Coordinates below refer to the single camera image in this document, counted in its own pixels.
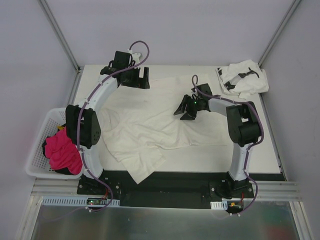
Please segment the cream white t shirt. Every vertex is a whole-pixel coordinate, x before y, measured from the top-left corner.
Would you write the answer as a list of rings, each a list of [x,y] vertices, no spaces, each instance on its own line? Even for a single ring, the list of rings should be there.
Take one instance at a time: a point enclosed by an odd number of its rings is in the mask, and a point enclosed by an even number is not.
[[[165,161],[164,150],[229,143],[226,118],[200,111],[195,120],[181,120],[174,112],[192,92],[191,76],[153,79],[149,89],[120,86],[98,114],[101,125],[99,159],[124,166],[141,183]]]

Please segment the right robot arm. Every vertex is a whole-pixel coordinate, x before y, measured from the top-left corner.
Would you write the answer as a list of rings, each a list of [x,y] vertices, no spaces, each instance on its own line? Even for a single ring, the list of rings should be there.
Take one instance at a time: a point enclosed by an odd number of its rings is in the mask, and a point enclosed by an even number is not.
[[[214,193],[225,199],[237,197],[249,187],[251,150],[264,139],[256,107],[252,101],[238,102],[213,95],[207,83],[191,90],[193,94],[184,95],[173,114],[182,114],[180,119],[185,121],[195,120],[199,111],[219,113],[226,117],[228,135],[233,142],[232,161],[226,179],[215,187]]]

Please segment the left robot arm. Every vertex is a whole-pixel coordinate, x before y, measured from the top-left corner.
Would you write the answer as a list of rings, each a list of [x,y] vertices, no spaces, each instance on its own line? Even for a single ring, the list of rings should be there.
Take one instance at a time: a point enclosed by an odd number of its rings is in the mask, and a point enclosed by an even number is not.
[[[149,89],[149,68],[143,68],[140,77],[139,67],[142,55],[116,51],[114,59],[101,71],[96,86],[82,101],[76,105],[68,105],[65,109],[66,134],[79,149],[82,160],[82,170],[86,177],[92,178],[88,188],[99,195],[105,191],[106,183],[100,179],[103,167],[99,159],[98,142],[102,129],[98,120],[99,111],[108,97],[119,86]]]

